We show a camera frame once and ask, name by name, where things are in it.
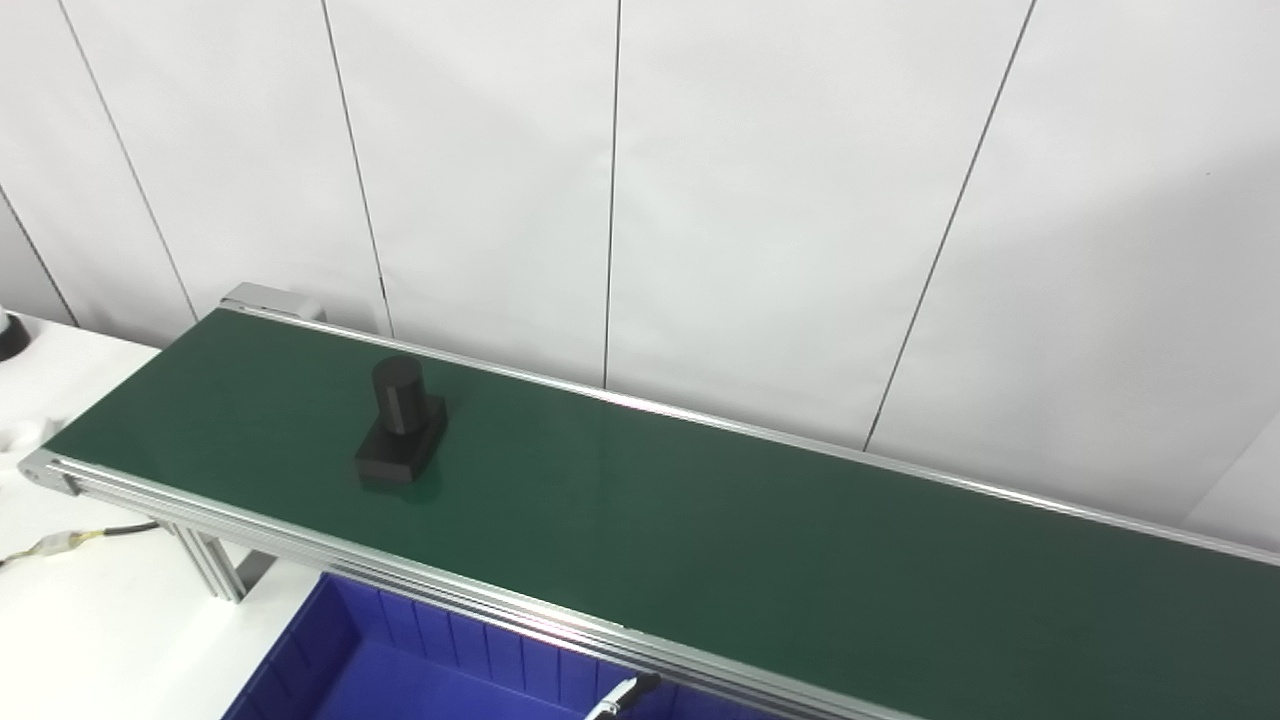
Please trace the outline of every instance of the metal bracket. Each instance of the metal bracket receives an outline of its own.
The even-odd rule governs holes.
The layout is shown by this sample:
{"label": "metal bracket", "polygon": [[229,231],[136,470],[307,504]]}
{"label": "metal bracket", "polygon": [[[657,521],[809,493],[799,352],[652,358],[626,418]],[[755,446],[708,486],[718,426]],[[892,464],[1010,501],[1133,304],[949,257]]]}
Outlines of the metal bracket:
{"label": "metal bracket", "polygon": [[220,539],[175,523],[161,524],[182,543],[209,592],[221,600],[229,602],[244,600],[248,591],[253,589],[275,562],[274,556],[251,550],[239,565],[232,565]]}
{"label": "metal bracket", "polygon": [[58,469],[58,456],[44,447],[38,447],[23,457],[18,462],[18,471],[37,486],[63,495],[77,496],[81,492],[76,480]]}
{"label": "metal bracket", "polygon": [[297,292],[275,290],[274,287],[256,283],[239,283],[234,290],[223,296],[219,306],[232,310],[244,307],[270,310],[271,313],[303,320],[325,322],[324,307],[317,300]]}

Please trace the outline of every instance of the blue bin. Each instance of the blue bin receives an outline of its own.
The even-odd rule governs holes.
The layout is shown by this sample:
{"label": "blue bin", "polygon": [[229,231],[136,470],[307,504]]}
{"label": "blue bin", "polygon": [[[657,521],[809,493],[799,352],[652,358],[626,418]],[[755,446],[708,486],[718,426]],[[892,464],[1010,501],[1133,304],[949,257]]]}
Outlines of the blue bin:
{"label": "blue bin", "polygon": [[[224,720],[581,720],[631,670],[324,575]],[[773,720],[663,680],[623,717]]]}

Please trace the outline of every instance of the conveyor leg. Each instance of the conveyor leg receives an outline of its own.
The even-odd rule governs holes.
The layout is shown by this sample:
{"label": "conveyor leg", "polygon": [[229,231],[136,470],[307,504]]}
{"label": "conveyor leg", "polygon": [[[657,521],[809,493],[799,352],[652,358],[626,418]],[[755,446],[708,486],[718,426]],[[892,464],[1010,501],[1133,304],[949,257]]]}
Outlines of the conveyor leg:
{"label": "conveyor leg", "polygon": [[196,566],[196,571],[209,587],[209,592],[221,600],[230,602],[244,600],[248,591],[253,589],[257,580],[275,561],[275,557],[252,550],[239,566],[236,566],[227,557],[227,551],[223,550],[223,543],[218,538],[173,523],[164,525],[182,543],[192,565]]}

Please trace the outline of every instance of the white wall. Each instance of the white wall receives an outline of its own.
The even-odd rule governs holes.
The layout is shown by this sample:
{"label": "white wall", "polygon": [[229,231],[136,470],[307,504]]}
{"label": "white wall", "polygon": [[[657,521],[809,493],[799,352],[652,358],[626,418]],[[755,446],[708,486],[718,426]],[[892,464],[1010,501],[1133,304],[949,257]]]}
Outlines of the white wall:
{"label": "white wall", "polygon": [[860,446],[1025,14],[623,4],[609,388]]}
{"label": "white wall", "polygon": [[1267,8],[1036,10],[870,450],[1170,523],[1204,497],[1280,409]]}
{"label": "white wall", "polygon": [[599,383],[617,5],[328,6],[396,334]]}
{"label": "white wall", "polygon": [[1280,543],[1280,9],[65,3],[0,4],[0,186],[86,327],[256,281]]}
{"label": "white wall", "polygon": [[9,208],[4,188],[0,188],[0,306],[59,323],[76,323]]}
{"label": "white wall", "polygon": [[0,187],[81,325],[137,342],[193,319],[55,3],[0,3]]}

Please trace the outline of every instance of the black cylinder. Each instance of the black cylinder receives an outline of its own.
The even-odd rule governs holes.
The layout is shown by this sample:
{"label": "black cylinder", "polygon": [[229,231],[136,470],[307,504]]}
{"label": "black cylinder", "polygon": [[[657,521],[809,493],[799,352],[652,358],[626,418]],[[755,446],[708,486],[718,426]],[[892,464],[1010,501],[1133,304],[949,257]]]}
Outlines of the black cylinder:
{"label": "black cylinder", "polygon": [[416,433],[431,421],[422,388],[422,365],[408,355],[388,357],[374,365],[378,418],[387,432]]}
{"label": "black cylinder", "polygon": [[31,345],[31,334],[17,315],[9,315],[9,327],[0,331],[0,360],[8,360]]}

